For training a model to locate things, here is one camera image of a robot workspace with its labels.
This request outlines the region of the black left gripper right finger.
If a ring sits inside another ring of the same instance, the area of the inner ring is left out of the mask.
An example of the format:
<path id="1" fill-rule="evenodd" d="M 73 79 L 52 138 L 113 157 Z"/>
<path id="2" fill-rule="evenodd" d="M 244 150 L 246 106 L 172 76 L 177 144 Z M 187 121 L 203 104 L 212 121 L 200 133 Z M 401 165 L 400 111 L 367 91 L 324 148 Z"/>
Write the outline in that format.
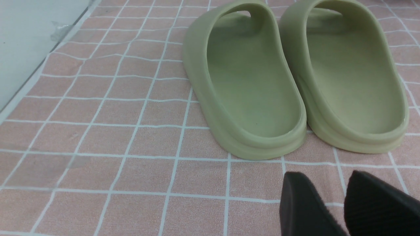
<path id="1" fill-rule="evenodd" d="M 365 171 L 352 172 L 344 213 L 351 236 L 420 234 L 420 202 Z"/>

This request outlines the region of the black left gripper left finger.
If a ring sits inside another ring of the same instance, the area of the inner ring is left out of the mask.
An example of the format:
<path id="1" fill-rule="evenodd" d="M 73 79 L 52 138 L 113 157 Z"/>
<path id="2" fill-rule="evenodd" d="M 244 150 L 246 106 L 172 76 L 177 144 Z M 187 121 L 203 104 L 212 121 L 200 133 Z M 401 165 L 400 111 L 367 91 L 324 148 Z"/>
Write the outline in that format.
<path id="1" fill-rule="evenodd" d="M 305 174 L 288 171 L 283 179 L 279 207 L 282 236 L 347 235 Z"/>

